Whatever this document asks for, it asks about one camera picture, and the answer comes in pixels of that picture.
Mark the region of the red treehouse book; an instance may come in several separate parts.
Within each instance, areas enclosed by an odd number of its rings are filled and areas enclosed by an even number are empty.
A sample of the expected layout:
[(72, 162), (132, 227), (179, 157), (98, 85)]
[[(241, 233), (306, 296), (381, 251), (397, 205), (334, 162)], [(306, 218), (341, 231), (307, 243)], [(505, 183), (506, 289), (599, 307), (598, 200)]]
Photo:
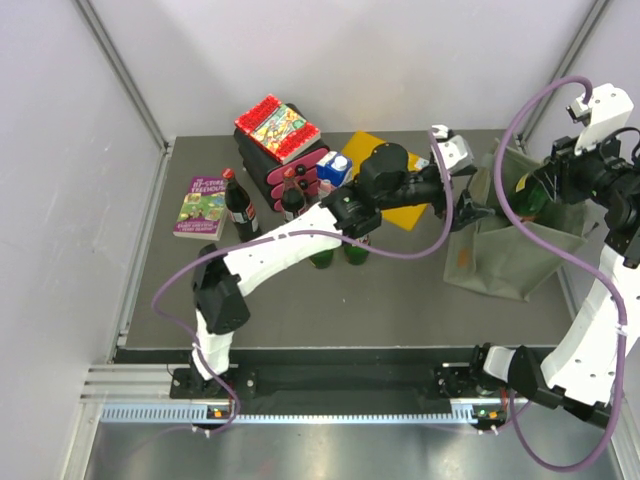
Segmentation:
[(289, 163), (321, 137), (317, 126), (271, 94), (234, 124), (280, 164)]

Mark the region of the aluminium frame post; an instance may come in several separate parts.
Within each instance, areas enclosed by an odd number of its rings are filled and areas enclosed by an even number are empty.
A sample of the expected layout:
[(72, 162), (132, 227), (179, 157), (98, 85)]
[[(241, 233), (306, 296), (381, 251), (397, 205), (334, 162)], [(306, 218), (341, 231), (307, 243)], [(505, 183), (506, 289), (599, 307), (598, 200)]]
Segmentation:
[(114, 73), (151, 139), (162, 153), (166, 153), (170, 146), (169, 140), (165, 137), (158, 122), (151, 113), (147, 102), (144, 100), (141, 91), (93, 3), (89, 0), (71, 0), (71, 4), (77, 10), (80, 18), (90, 31), (94, 41), (104, 55), (111, 71)]
[[(572, 35), (570, 42), (563, 49), (560, 60), (550, 77), (550, 83), (569, 75), (574, 64), (612, 4), (613, 2), (611, 0), (593, 0), (588, 2), (587, 12), (579, 22), (578, 29)], [(541, 122), (553, 98), (554, 94), (551, 93), (542, 99), (533, 109), (532, 113), (524, 123), (524, 126), (515, 136), (515, 139), (519, 142), (519, 145), (522, 148), (525, 148), (528, 141), (532, 138), (533, 133)]]

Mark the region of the aluminium front rail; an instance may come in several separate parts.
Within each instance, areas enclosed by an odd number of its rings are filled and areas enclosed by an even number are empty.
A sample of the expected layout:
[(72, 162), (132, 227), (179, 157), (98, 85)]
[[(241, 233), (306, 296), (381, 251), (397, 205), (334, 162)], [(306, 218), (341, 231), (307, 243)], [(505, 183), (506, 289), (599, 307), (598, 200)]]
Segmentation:
[(156, 403), (169, 399), (173, 377), (164, 364), (89, 368), (80, 399), (92, 403)]

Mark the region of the green perrier bottle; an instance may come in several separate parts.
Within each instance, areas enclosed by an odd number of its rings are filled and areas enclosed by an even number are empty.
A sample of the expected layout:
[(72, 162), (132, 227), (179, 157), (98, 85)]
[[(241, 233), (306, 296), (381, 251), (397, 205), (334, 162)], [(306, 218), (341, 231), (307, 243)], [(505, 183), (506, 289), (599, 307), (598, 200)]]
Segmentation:
[(522, 222), (533, 221), (552, 201), (545, 184), (533, 174), (523, 175), (509, 197), (509, 204)]
[(370, 245), (370, 237), (363, 236), (356, 240), (355, 244), (344, 243), (343, 251), (347, 262), (354, 266), (359, 266), (364, 264), (368, 257), (369, 251), (363, 248), (363, 245)]
[(332, 249), (318, 252), (309, 257), (312, 265), (317, 269), (326, 269), (331, 266), (334, 258), (334, 251)]

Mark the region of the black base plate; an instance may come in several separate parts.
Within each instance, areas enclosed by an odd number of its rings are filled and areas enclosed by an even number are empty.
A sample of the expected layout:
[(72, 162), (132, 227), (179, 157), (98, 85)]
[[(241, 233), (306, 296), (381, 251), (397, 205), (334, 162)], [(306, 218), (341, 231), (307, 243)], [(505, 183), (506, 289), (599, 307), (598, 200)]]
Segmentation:
[(453, 399), (501, 402), (480, 384), (475, 347), (234, 349), (222, 379), (245, 415), (399, 415), (449, 411)]

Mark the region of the aluminium frame post left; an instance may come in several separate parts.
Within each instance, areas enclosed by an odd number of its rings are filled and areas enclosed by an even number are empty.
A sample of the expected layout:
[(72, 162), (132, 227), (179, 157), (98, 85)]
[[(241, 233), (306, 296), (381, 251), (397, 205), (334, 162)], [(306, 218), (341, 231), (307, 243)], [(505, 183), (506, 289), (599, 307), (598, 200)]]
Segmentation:
[(93, 3), (89, 0), (71, 0), (71, 4), (77, 10), (80, 18), (90, 31), (94, 41), (104, 55), (111, 71), (114, 73), (151, 139), (162, 153), (166, 153), (170, 146), (169, 140), (165, 137), (158, 122), (151, 113), (147, 102), (144, 100), (141, 91)]

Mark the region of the purple treehouse book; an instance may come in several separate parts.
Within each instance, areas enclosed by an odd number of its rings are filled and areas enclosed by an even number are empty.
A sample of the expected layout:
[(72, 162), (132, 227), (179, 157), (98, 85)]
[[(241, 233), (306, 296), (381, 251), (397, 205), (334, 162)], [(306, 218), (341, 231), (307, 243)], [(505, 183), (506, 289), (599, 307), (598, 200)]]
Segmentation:
[(197, 176), (184, 196), (173, 235), (180, 238), (218, 241), (226, 221), (226, 181)]

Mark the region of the green canvas bag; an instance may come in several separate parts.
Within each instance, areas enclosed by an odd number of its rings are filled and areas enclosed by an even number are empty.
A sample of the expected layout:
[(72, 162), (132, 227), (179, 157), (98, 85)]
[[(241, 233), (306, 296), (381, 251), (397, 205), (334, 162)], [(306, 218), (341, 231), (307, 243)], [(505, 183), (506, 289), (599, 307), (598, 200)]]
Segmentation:
[[(449, 234), (443, 280), (477, 293), (527, 301), (563, 259), (533, 243), (502, 214), (493, 182), (496, 152), (492, 148), (479, 161), (470, 185), (473, 200), (493, 208), (495, 215)], [(592, 225), (585, 204), (553, 202), (524, 223), (536, 236), (570, 253), (586, 243)]]

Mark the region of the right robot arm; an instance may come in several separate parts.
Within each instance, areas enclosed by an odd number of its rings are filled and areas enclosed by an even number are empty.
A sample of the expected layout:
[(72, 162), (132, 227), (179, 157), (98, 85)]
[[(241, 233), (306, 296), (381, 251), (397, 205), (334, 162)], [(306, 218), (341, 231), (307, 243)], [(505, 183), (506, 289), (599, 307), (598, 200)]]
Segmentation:
[[(541, 218), (519, 230), (504, 217), (492, 217), (473, 230), (482, 292), (526, 299), (558, 268), (558, 256), (532, 242), (530, 234), (566, 253), (582, 244), (584, 205), (550, 203)], [(551, 353), (538, 359), (525, 346), (486, 345), (483, 361), (466, 372), (469, 388), (487, 396), (505, 383), (539, 405), (562, 407), (592, 425), (610, 426), (618, 363), (639, 337), (639, 271), (627, 267), (610, 246), (601, 251), (599, 270), (604, 277), (594, 280), (566, 336)]]

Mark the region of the grape juice carton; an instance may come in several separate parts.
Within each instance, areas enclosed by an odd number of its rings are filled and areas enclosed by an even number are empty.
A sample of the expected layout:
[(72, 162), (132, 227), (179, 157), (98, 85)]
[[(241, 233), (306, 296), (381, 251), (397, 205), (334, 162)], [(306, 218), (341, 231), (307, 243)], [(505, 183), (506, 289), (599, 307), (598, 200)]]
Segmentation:
[(353, 162), (336, 151), (327, 152), (316, 164), (318, 198), (323, 199), (333, 190), (353, 178)]

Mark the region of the aluminium frame post right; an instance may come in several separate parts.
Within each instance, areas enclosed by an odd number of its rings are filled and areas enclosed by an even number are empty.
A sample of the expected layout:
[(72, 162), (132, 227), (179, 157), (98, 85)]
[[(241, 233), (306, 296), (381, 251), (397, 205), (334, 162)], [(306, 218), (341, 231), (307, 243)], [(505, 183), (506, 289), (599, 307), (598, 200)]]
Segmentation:
[[(588, 2), (587, 12), (579, 22), (578, 29), (572, 35), (570, 42), (563, 49), (560, 60), (550, 77), (550, 83), (569, 75), (574, 64), (612, 4), (613, 2), (611, 0), (593, 0)], [(541, 122), (553, 98), (554, 94), (551, 93), (542, 99), (533, 109), (532, 113), (524, 123), (524, 126), (515, 136), (515, 139), (519, 142), (519, 145), (522, 148), (525, 148), (528, 141), (532, 138), (533, 133)]]

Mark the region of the yellow plastic folder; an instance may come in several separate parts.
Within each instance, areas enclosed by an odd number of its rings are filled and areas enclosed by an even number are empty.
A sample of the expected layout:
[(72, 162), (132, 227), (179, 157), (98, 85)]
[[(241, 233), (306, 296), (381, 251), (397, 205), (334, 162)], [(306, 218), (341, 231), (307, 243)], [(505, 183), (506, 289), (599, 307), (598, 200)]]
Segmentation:
[[(364, 131), (355, 132), (342, 148), (341, 154), (352, 160), (353, 176), (360, 173), (362, 163), (369, 158), (373, 150), (386, 143), (386, 140), (379, 136), (372, 135)], [(414, 229), (428, 204), (406, 206), (391, 210), (384, 210), (382, 217), (387, 222), (402, 228), (406, 231)]]

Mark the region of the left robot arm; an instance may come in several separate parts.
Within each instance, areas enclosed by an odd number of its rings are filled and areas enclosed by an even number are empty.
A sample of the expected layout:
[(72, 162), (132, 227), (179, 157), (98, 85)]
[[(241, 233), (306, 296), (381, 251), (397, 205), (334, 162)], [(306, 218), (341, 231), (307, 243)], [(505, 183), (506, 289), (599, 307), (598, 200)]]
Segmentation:
[(284, 225), (235, 249), (213, 245), (199, 253), (192, 277), (197, 329), (191, 352), (192, 384), (205, 396), (226, 387), (233, 334), (250, 318), (246, 297), (289, 267), (343, 244), (359, 245), (377, 229), (382, 213), (430, 204), (455, 231), (451, 180), (474, 172), (466, 140), (439, 140), (418, 170), (408, 168), (408, 152), (399, 144), (374, 147), (355, 177)]

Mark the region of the cola bottle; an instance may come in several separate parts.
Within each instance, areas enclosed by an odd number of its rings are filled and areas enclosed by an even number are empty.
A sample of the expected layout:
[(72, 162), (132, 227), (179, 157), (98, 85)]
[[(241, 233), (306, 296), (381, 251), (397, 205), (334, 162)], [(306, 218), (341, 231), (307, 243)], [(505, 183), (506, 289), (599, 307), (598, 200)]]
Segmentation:
[(308, 208), (307, 198), (296, 180), (293, 168), (287, 168), (283, 173), (281, 207), (286, 222), (300, 217)]
[(248, 192), (238, 182), (231, 168), (222, 171), (225, 185), (225, 205), (241, 242), (249, 242), (262, 235), (254, 204)]

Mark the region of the black pink drawer unit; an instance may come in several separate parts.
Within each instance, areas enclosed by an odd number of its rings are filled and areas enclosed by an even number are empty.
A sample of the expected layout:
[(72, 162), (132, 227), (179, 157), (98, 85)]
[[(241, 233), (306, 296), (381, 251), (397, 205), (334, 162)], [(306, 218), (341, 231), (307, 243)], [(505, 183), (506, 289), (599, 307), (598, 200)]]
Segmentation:
[[(294, 104), (285, 104), (302, 114)], [(238, 146), (243, 167), (272, 210), (279, 211), (281, 209), (283, 173), (287, 168), (294, 169), (296, 180), (306, 196), (316, 195), (318, 187), (316, 164), (329, 152), (329, 147), (321, 137), (286, 164), (280, 164), (265, 153), (236, 126), (233, 137)]]

